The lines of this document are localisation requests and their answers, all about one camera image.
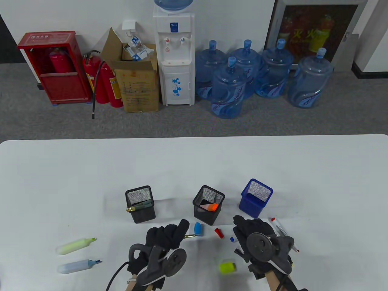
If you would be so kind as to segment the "person's left hand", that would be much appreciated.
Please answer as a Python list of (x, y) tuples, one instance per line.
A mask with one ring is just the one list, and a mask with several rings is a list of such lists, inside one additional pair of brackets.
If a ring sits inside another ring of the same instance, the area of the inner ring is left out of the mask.
[(152, 227), (147, 231), (145, 244), (133, 244), (127, 262), (132, 280), (127, 290), (161, 289), (165, 279), (175, 275), (186, 263), (187, 254), (180, 243), (188, 229), (186, 219), (178, 225)]

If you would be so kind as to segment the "person's right hand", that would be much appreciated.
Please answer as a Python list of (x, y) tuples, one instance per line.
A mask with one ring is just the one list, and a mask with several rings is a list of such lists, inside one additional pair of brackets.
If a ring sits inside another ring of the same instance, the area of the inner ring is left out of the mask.
[(289, 252), (295, 244), (290, 236), (278, 236), (270, 224), (261, 219), (244, 219), (234, 216), (233, 228), (242, 251), (235, 251), (254, 273), (256, 279), (261, 279), (273, 271), (280, 282), (285, 285), (291, 282), (292, 260)]

